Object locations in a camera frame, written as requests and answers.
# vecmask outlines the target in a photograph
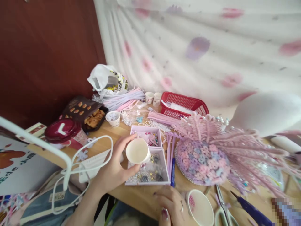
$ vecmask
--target pen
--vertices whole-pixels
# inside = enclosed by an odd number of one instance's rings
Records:
[[[236,197],[237,201],[241,204],[242,208],[250,214],[250,216],[256,221],[260,226],[272,226],[273,223],[265,216],[262,212],[256,209],[252,204],[243,199],[242,197],[237,196],[231,191],[231,193]]]
[[[170,186],[175,187],[175,158],[172,158],[172,177]]]

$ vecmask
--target hand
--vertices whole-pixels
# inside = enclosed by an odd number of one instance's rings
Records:
[[[124,183],[128,178],[134,176],[138,173],[140,165],[134,165],[129,169],[124,169],[120,165],[120,157],[126,145],[136,138],[136,134],[127,137],[121,137],[113,147],[113,153],[110,161],[100,168],[96,177],[93,179],[92,186],[96,190],[100,191],[100,195],[104,195],[109,191],[115,189],[122,183]]]
[[[180,193],[171,186],[163,186],[154,193],[154,197],[162,207],[159,226],[184,226],[189,225],[189,213],[186,202]]]

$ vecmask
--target white plastic bag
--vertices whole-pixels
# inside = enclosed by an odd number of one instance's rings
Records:
[[[113,66],[104,64],[96,65],[87,80],[98,94],[116,95],[124,93],[128,89],[128,82],[123,75],[117,72]],[[104,90],[108,84],[117,87],[117,91],[114,92],[113,87]]]

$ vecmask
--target floral curtain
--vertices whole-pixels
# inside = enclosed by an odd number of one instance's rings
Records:
[[[147,91],[231,117],[263,91],[301,96],[299,0],[94,0],[107,64]]]

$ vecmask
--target painted fingernail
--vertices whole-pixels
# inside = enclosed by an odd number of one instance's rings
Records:
[[[164,221],[168,221],[168,211],[167,211],[167,209],[162,208],[161,214],[162,214],[162,219]]]

